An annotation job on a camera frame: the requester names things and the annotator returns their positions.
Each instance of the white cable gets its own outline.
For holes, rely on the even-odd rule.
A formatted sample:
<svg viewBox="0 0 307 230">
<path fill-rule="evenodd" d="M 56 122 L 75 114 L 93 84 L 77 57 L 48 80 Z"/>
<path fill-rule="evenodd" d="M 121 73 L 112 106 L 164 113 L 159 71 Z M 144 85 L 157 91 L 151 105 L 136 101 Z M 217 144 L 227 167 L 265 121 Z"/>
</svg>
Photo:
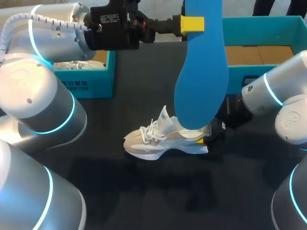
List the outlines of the white cable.
<svg viewBox="0 0 307 230">
<path fill-rule="evenodd" d="M 19 13 L 11 16 L 8 20 L 6 20 L 2 34 L 1 34 L 1 44 L 0 44 L 0 56 L 6 53 L 7 49 L 7 36 L 10 34 L 12 25 L 21 20 L 33 20 L 35 22 L 41 22 L 46 24 L 51 24 L 59 27 L 67 27 L 69 29 L 75 30 L 83 30 L 88 31 L 88 28 L 84 25 L 84 23 L 72 23 L 68 21 L 62 21 L 55 18 L 48 18 L 43 15 L 38 14 L 30 14 L 30 13 Z"/>
</svg>

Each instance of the blue cardboard box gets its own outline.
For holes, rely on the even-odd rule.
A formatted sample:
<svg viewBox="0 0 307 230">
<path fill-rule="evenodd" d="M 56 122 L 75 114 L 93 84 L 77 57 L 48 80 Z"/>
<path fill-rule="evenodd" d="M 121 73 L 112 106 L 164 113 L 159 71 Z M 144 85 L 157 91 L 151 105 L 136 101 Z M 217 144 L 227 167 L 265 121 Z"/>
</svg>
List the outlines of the blue cardboard box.
<svg viewBox="0 0 307 230">
<path fill-rule="evenodd" d="M 223 18 L 225 46 L 290 46 L 307 50 L 307 26 L 300 16 Z M 277 65 L 229 66 L 227 94 L 241 91 L 246 76 L 262 76 Z"/>
<path fill-rule="evenodd" d="M 76 98 L 111 98 L 116 52 L 108 51 L 105 69 L 56 69 L 56 76 Z"/>
</svg>

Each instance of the shoelace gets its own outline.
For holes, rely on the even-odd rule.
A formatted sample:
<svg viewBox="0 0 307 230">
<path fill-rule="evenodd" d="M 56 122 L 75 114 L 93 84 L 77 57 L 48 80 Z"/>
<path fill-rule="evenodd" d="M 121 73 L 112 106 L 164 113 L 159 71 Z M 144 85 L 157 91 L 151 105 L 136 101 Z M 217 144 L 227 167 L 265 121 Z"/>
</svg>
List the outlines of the shoelace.
<svg viewBox="0 0 307 230">
<path fill-rule="evenodd" d="M 140 127 L 140 132 L 141 132 L 141 136 L 143 139 L 143 142 L 145 144 L 148 144 L 150 142 L 150 140 L 154 139 L 155 141 L 158 140 L 165 140 L 166 137 L 163 137 L 163 135 L 158 135 L 156 132 L 156 124 L 157 121 L 152 120 L 152 122 L 150 123 L 150 126 L 146 127 Z"/>
</svg>

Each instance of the sneaker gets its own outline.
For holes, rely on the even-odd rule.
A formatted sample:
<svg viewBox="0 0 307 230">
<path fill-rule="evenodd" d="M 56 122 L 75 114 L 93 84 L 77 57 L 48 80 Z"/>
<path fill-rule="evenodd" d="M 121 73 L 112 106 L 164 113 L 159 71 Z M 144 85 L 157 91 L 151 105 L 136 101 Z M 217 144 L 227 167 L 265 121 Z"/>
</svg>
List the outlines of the sneaker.
<svg viewBox="0 0 307 230">
<path fill-rule="evenodd" d="M 177 117 L 169 117 L 166 106 L 157 121 L 140 127 L 125 136 L 125 150 L 137 158 L 154 161 L 169 149 L 178 149 L 190 154 L 208 153 L 208 147 L 196 144 L 211 134 L 211 126 L 199 130 L 188 130 L 180 125 Z"/>
</svg>

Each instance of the black table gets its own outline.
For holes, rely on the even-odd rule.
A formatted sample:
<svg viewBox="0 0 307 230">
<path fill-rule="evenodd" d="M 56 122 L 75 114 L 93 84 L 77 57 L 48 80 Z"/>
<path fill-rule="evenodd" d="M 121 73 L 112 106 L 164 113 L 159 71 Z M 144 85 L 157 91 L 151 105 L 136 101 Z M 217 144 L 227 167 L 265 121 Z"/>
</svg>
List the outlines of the black table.
<svg viewBox="0 0 307 230">
<path fill-rule="evenodd" d="M 172 151 L 142 161 L 125 154 L 129 132 L 157 119 L 165 104 L 174 115 L 185 53 L 183 42 L 118 52 L 114 98 L 80 100 L 84 135 L 33 155 L 82 192 L 87 230 L 274 229 L 274 191 L 305 154 L 275 134 L 274 114 L 228 131 L 205 156 Z"/>
</svg>

